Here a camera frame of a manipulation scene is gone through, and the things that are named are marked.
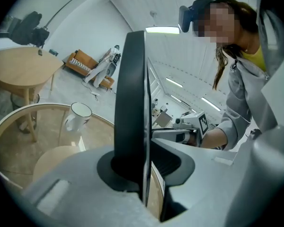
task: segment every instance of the hair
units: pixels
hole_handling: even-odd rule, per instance
[[[238,2],[236,0],[215,0],[213,3],[227,3],[234,11],[235,18],[240,21],[240,25],[243,29],[256,33],[257,30],[257,13],[256,11],[247,3]],[[216,59],[219,63],[217,74],[213,81],[213,89],[217,90],[218,83],[221,79],[221,76],[224,72],[226,65],[228,64],[228,59],[224,53],[232,57],[233,59],[237,59],[240,57],[241,48],[236,44],[228,44],[224,46],[218,46],[216,48]]]

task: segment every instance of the gray hoodie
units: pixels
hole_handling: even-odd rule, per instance
[[[268,3],[265,0],[258,0],[257,3],[257,25],[266,72],[244,58],[238,57],[231,65],[226,110],[217,126],[228,139],[224,150],[236,146],[249,126],[251,117],[261,132],[277,125],[261,89],[284,59],[284,25]]]

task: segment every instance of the ceiling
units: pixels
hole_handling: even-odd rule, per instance
[[[145,30],[148,26],[177,26],[178,8],[190,6],[194,0],[111,0],[123,15],[133,31]],[[254,9],[257,0],[239,0],[248,3]],[[217,91],[212,90],[217,71],[214,57],[216,45],[201,41],[188,33],[179,35],[147,34],[148,57],[166,94],[185,101],[196,111],[205,111],[207,119],[218,124],[225,110],[228,94],[228,71],[225,69]],[[166,77],[183,85],[180,88]],[[205,97],[221,111],[217,111],[201,100]]]

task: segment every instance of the glass table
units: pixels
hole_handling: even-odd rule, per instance
[[[95,114],[81,132],[66,131],[63,122],[69,108],[55,103],[28,105],[0,121],[0,176],[8,188],[21,193],[65,158],[114,144],[114,125]],[[37,115],[37,142],[18,128],[17,120],[28,113]],[[158,218],[162,204],[162,186],[152,169],[148,209]]]

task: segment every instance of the mug rim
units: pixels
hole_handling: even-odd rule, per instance
[[[77,113],[76,113],[75,111],[73,111],[73,109],[72,109],[72,105],[73,105],[73,104],[83,104],[83,105],[85,105],[87,108],[89,108],[89,110],[90,110],[90,115],[89,115],[89,116],[82,116],[82,115],[77,114]],[[82,118],[90,117],[90,116],[93,114],[93,111],[91,110],[91,108],[88,107],[86,104],[81,103],[81,102],[74,102],[74,103],[72,103],[72,104],[71,104],[71,111],[72,111],[74,114],[76,114],[76,115],[78,115],[78,116],[80,116],[80,117],[82,117]]]

